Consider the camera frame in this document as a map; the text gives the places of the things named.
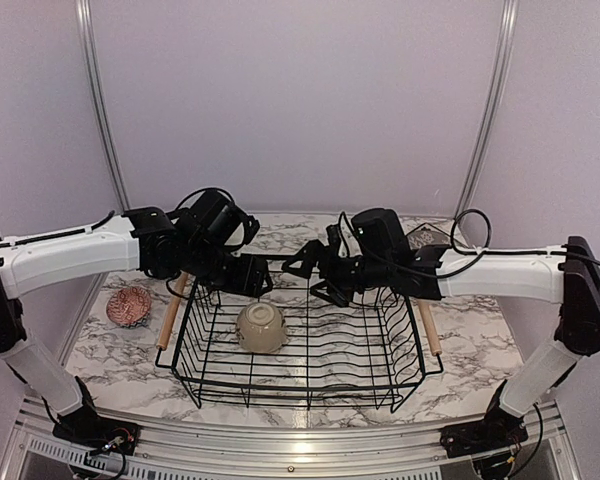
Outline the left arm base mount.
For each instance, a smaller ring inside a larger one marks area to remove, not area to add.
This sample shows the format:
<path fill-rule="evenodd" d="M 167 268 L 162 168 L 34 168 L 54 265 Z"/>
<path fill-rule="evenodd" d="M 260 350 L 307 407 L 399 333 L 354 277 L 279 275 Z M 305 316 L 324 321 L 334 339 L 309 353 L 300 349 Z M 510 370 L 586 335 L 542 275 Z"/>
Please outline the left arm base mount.
<path fill-rule="evenodd" d="M 53 421 L 53 436 L 99 452 L 104 452 L 105 446 L 110 445 L 111 450 L 132 455 L 138 442 L 139 425 L 101 416 L 84 382 L 78 377 L 76 381 L 82 394 L 82 405 L 73 413 L 57 415 Z"/>

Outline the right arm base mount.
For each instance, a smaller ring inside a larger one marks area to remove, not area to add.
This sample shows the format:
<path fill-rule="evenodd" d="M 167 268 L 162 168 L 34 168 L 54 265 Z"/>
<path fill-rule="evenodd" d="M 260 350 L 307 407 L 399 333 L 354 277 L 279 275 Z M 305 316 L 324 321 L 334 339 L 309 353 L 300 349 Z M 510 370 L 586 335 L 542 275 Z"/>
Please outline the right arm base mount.
<path fill-rule="evenodd" d="M 520 445 L 529 438 L 523 418 L 501 408 L 501 395 L 506 383 L 504 381 L 495 390 L 480 420 L 456 423 L 441 429 L 440 444 L 449 458 Z"/>

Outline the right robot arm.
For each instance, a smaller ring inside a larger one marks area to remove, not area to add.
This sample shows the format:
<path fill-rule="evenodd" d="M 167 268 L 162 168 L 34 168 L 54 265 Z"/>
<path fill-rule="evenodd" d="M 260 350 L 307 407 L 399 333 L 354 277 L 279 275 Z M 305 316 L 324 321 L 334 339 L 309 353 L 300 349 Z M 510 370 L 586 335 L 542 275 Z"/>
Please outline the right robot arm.
<path fill-rule="evenodd" d="M 553 335 L 501 385 L 477 423 L 475 438 L 486 448 L 509 437 L 514 420 L 581 358 L 600 351 L 600 261 L 582 237 L 527 250 L 462 249 L 454 242 L 414 249 L 391 209 L 363 211 L 346 225 L 359 255 L 341 255 L 340 227 L 332 225 L 327 243 L 312 240 L 283 264 L 285 272 L 301 278 L 318 275 L 312 293 L 332 304 L 346 306 L 356 293 L 388 287 L 417 300 L 485 295 L 559 305 Z"/>

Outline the round grey deer plate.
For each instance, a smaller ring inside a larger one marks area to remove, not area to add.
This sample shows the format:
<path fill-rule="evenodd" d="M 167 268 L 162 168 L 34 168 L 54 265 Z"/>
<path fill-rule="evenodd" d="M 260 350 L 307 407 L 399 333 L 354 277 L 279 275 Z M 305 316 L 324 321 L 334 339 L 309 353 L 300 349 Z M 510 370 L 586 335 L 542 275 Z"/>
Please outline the round grey deer plate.
<path fill-rule="evenodd" d="M 418 225 L 406 234 L 406 239 L 412 250 L 419 250 L 429 245 L 449 246 L 451 244 L 449 234 L 430 223 Z"/>

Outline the blue white patterned bowl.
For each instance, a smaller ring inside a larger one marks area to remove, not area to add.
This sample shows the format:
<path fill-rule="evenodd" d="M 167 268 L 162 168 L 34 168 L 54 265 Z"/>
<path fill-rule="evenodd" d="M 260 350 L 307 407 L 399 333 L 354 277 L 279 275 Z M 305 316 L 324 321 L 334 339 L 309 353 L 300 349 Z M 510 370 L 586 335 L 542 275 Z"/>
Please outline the blue white patterned bowl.
<path fill-rule="evenodd" d="M 152 300 L 142 287 L 126 287 L 116 291 L 106 304 L 106 316 L 122 328 L 144 325 L 151 312 Z"/>

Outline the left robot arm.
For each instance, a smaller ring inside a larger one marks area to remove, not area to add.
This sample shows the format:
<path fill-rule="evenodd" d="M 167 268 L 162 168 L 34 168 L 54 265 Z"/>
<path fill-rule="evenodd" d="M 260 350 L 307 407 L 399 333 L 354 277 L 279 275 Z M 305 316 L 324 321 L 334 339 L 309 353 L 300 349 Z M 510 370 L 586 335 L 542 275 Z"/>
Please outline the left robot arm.
<path fill-rule="evenodd" d="M 268 263 L 240 251 L 259 228 L 226 190 L 205 187 L 169 212 L 143 207 L 111 212 L 91 225 L 0 236 L 0 359 L 82 443 L 99 444 L 105 421 L 86 386 L 23 326 L 21 297 L 77 278 L 141 271 L 163 281 L 187 273 L 212 290 L 259 298 L 273 287 Z"/>

